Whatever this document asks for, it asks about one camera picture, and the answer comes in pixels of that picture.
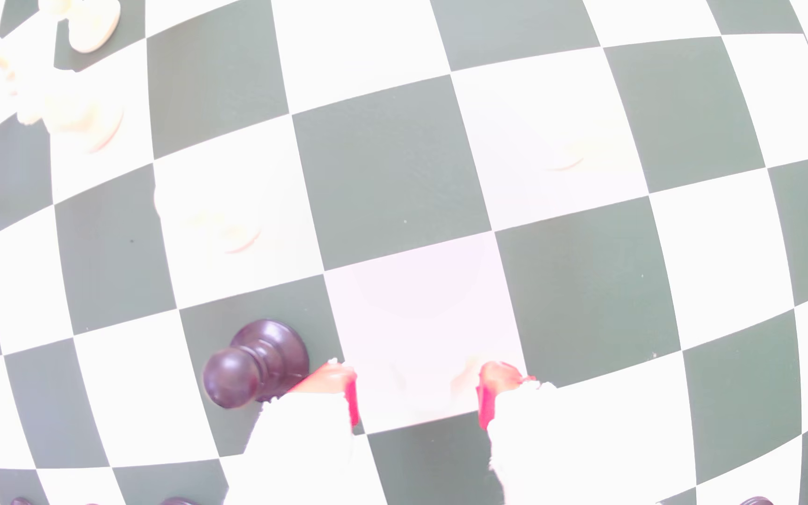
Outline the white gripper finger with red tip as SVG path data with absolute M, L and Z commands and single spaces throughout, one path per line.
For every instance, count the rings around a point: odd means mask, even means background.
M 505 504 L 650 502 L 635 464 L 619 452 L 623 432 L 611 403 L 587 403 L 503 361 L 479 369 L 477 402 Z
M 354 367 L 330 360 L 262 405 L 226 504 L 386 504 Z

